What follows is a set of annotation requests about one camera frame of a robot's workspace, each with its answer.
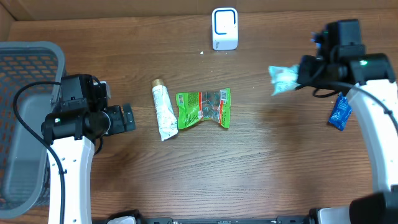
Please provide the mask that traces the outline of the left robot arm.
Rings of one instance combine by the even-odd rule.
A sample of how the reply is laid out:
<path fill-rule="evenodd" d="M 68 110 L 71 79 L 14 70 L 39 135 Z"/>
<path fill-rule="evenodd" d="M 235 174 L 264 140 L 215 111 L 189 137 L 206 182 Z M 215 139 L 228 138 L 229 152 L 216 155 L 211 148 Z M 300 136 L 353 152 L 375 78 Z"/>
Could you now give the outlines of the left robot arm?
<path fill-rule="evenodd" d="M 136 128 L 130 104 L 108 105 L 109 86 L 88 74 L 63 77 L 61 98 L 42 123 L 51 147 L 49 223 L 91 223 L 95 142 Z"/>

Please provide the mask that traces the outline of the mint green wipes packet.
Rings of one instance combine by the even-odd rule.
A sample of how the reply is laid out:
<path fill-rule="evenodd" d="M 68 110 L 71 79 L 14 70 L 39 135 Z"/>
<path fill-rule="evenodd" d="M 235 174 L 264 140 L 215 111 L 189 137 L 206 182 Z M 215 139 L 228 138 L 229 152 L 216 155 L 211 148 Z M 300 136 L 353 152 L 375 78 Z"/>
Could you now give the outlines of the mint green wipes packet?
<path fill-rule="evenodd" d="M 271 84 L 274 87 L 272 96 L 295 90 L 299 86 L 297 83 L 298 70 L 299 65 L 293 65 L 292 67 L 269 66 Z"/>

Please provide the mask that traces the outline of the white tube with gold cap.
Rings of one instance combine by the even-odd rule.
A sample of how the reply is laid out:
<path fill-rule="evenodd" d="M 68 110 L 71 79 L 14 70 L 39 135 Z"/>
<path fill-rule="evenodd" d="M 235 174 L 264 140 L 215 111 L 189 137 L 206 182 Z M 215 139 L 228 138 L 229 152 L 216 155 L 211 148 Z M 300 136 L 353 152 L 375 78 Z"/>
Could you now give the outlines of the white tube with gold cap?
<path fill-rule="evenodd" d="M 178 133 L 177 119 L 164 81 L 155 79 L 151 85 L 160 138 L 165 141 Z"/>

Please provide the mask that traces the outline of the blue snack packet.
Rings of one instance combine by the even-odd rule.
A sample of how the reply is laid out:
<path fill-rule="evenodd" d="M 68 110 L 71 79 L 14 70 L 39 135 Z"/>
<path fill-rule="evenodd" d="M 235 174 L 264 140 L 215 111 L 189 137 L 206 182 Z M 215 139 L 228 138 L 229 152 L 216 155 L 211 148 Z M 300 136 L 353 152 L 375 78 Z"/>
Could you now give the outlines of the blue snack packet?
<path fill-rule="evenodd" d="M 328 122 L 340 131 L 343 131 L 351 113 L 352 108 L 348 103 L 347 97 L 345 97 L 344 94 L 339 93 Z"/>

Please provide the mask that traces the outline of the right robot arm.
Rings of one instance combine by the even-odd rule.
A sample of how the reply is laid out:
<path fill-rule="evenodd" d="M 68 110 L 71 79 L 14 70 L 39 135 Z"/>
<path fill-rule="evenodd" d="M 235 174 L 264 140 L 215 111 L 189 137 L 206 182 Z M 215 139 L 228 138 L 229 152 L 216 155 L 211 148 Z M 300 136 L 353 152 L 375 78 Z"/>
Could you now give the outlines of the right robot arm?
<path fill-rule="evenodd" d="M 397 223 L 397 82 L 386 54 L 369 54 L 357 19 L 331 22 L 314 34 L 315 56 L 304 55 L 300 88 L 347 97 L 371 163 L 371 195 L 345 207 L 313 208 L 305 223 Z"/>

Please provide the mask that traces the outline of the green snack bag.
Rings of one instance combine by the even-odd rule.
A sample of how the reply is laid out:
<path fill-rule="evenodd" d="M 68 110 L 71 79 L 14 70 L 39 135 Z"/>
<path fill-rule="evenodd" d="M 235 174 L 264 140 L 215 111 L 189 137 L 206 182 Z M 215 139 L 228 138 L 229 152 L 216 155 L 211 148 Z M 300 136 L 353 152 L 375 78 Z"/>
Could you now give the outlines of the green snack bag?
<path fill-rule="evenodd" d="M 228 129 L 231 122 L 231 90 L 181 92 L 176 94 L 178 128 L 212 120 Z"/>

